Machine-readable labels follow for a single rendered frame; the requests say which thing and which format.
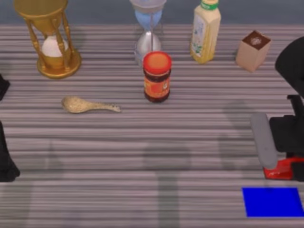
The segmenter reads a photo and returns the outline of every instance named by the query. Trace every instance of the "red object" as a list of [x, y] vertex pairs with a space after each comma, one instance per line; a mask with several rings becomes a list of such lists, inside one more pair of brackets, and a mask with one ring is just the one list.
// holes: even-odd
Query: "red object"
[[171, 57], [162, 51], [154, 51], [147, 54], [143, 59], [143, 68], [150, 74], [162, 75], [171, 70]]
[[292, 180], [293, 172], [291, 170], [291, 164], [294, 162], [304, 162], [304, 158], [285, 158], [278, 161], [276, 168], [273, 170], [264, 168], [265, 178], [272, 180]]

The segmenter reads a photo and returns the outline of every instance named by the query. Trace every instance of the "red lid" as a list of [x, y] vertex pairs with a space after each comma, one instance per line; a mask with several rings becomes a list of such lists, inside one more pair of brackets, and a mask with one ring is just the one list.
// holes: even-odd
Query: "red lid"
[[153, 51], [143, 59], [143, 68], [150, 74], [163, 75], [171, 69], [171, 57], [162, 51]]

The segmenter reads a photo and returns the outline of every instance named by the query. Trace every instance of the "wooden table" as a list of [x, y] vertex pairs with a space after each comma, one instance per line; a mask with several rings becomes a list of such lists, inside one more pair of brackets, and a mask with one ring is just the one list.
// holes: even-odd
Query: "wooden table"
[[[141, 33], [134, 25], [72, 28], [83, 63], [59, 81], [37, 72], [25, 25], [0, 26], [0, 72], [11, 82], [0, 120], [21, 170], [14, 183], [0, 185], [1, 228], [304, 225], [301, 219], [247, 219], [241, 192], [265, 185], [304, 190], [297, 182], [264, 179], [249, 125], [253, 112], [293, 113], [286, 96], [295, 91], [274, 62], [303, 35], [303, 26], [222, 26], [214, 61], [202, 66], [189, 56], [191, 25], [163, 29], [163, 49], [173, 58], [171, 95], [151, 104], [134, 62]], [[254, 29], [273, 43], [251, 74], [234, 58]], [[68, 114], [60, 105], [66, 95], [116, 103], [123, 113]]]

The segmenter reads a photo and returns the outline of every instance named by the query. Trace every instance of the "peanut butter jar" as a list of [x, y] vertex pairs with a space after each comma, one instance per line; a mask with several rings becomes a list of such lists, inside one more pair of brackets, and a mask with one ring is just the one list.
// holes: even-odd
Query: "peanut butter jar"
[[167, 53], [154, 51], [144, 57], [144, 95], [150, 102], [161, 103], [169, 97], [171, 66]]

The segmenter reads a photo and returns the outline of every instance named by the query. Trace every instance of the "wood grain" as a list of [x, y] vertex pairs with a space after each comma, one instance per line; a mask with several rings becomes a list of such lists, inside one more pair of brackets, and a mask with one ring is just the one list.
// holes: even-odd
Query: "wood grain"
[[[249, 125], [254, 112], [292, 114], [286, 96], [295, 91], [274, 62], [303, 26], [224, 25], [206, 65], [189, 55], [191, 25], [163, 29], [171, 95], [151, 104], [133, 55], [138, 26], [72, 27], [83, 63], [59, 81], [37, 72], [25, 25], [0, 26], [0, 72], [11, 82], [0, 120], [21, 170], [14, 183], [0, 184], [1, 228], [303, 227], [301, 219], [247, 219], [241, 192], [297, 186], [304, 197], [300, 183], [264, 179]], [[234, 58], [254, 29], [273, 42], [265, 63], [248, 73]], [[123, 112], [68, 114], [60, 106], [66, 95]], [[176, 192], [167, 186], [174, 181]]]

